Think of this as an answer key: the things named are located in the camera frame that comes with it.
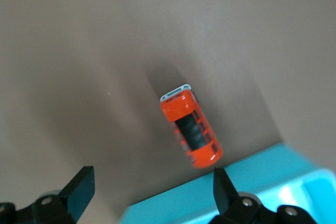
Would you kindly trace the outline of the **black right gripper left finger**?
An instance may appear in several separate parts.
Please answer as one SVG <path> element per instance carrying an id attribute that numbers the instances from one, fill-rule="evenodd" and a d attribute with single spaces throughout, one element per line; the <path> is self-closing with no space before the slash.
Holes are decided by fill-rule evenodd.
<path id="1" fill-rule="evenodd" d="M 23 209 L 0 202 L 0 224 L 77 224 L 94 194 L 94 168 L 84 166 L 62 190 L 44 194 Z"/>

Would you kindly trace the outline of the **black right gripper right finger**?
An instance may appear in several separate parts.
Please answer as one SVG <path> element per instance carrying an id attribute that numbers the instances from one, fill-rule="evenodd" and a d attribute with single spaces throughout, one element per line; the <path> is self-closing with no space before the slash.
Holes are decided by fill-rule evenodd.
<path id="1" fill-rule="evenodd" d="M 214 169 L 213 195 L 219 214 L 213 224 L 317 224 L 304 209 L 281 205 L 267 209 L 256 196 L 240 196 L 223 168 Z"/>

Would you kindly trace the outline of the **orange toy bus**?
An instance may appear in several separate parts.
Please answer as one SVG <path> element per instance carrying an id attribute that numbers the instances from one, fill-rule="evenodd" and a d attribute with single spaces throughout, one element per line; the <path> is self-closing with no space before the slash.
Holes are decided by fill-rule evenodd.
<path id="1" fill-rule="evenodd" d="M 189 84 L 163 95 L 160 107 L 196 169 L 211 167 L 220 160 L 223 148 Z"/>

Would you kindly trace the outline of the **blue plastic box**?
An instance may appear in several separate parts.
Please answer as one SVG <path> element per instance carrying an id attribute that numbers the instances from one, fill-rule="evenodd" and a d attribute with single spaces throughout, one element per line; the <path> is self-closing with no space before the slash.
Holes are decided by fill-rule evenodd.
<path id="1" fill-rule="evenodd" d="M 336 175 L 285 144 L 225 167 L 238 192 L 255 195 L 269 210 L 294 205 L 317 224 L 336 224 Z M 120 224 L 208 224 L 218 214 L 213 173 L 126 209 Z"/>

